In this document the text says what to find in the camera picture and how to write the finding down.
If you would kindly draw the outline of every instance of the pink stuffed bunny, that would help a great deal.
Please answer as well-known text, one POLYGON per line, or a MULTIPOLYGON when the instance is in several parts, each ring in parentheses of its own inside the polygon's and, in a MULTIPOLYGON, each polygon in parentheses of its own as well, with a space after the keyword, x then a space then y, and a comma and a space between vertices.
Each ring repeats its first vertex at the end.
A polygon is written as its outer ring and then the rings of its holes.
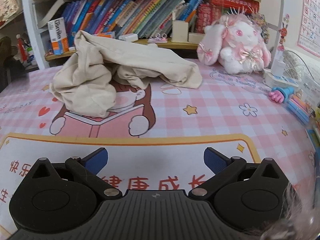
POLYGON ((197 54, 206 65, 218 60, 229 74, 261 71, 271 60, 261 28, 243 14, 223 15, 207 26, 197 54))

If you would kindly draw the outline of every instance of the pen holder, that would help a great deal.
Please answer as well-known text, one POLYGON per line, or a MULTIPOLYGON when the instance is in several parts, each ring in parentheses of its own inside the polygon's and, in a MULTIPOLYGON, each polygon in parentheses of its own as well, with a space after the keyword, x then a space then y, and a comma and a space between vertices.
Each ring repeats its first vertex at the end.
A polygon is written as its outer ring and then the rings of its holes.
POLYGON ((172 42, 188 42, 189 23, 175 20, 172 22, 172 42))

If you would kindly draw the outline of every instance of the pink plaid tablecloth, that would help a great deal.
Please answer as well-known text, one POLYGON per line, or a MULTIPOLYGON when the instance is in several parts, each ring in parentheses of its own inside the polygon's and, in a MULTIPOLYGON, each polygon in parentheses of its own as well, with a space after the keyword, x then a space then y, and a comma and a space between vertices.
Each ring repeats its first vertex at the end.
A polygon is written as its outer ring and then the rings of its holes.
MULTIPOLYGON (((270 89, 262 83, 261 76, 231 76, 224 73, 220 65, 208 67, 198 60, 193 61, 199 65, 203 76, 199 89, 173 87, 160 79, 151 83, 151 96, 146 92, 144 100, 139 101, 144 105, 140 116, 153 123, 154 117, 146 114, 153 111, 155 122, 140 137, 243 133, 253 140, 261 159, 274 158, 289 180, 303 187, 314 170, 311 143, 296 118, 268 99, 266 94, 270 89)), ((48 85, 59 69, 31 72, 28 79, 10 84, 0 94, 1 137, 9 132, 56 133, 50 127, 52 120, 66 115, 61 112, 63 105, 52 96, 48 85)), ((124 118, 109 122, 108 129, 117 131, 117 124, 123 122, 128 121, 124 118)), ((95 131, 95 136, 103 137, 101 130, 95 131)), ((77 133, 64 127, 57 135, 80 136, 77 133)), ((127 131, 115 134, 136 135, 127 131)))

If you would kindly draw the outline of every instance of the white flower illustration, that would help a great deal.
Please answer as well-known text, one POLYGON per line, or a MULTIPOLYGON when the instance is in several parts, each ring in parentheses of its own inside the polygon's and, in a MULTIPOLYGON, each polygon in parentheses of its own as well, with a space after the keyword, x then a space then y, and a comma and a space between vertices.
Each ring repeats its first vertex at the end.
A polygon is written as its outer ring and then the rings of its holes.
POLYGON ((311 164, 314 167, 315 166, 315 154, 312 151, 310 151, 309 159, 311 160, 311 164))
POLYGON ((249 104, 245 103, 243 106, 239 105, 239 108, 243 110, 243 114, 245 116, 249 116, 251 114, 253 117, 257 117, 256 112, 258 111, 257 108, 249 106, 249 104))

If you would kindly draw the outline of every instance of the pink toy hand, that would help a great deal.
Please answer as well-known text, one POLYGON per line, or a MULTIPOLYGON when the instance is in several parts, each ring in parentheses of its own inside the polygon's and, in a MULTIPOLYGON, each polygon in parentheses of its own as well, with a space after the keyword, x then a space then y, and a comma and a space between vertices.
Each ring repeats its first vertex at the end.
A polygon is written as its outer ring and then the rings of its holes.
POLYGON ((270 92, 268 96, 270 96, 273 101, 279 104, 281 104, 284 100, 284 95, 279 90, 270 92))

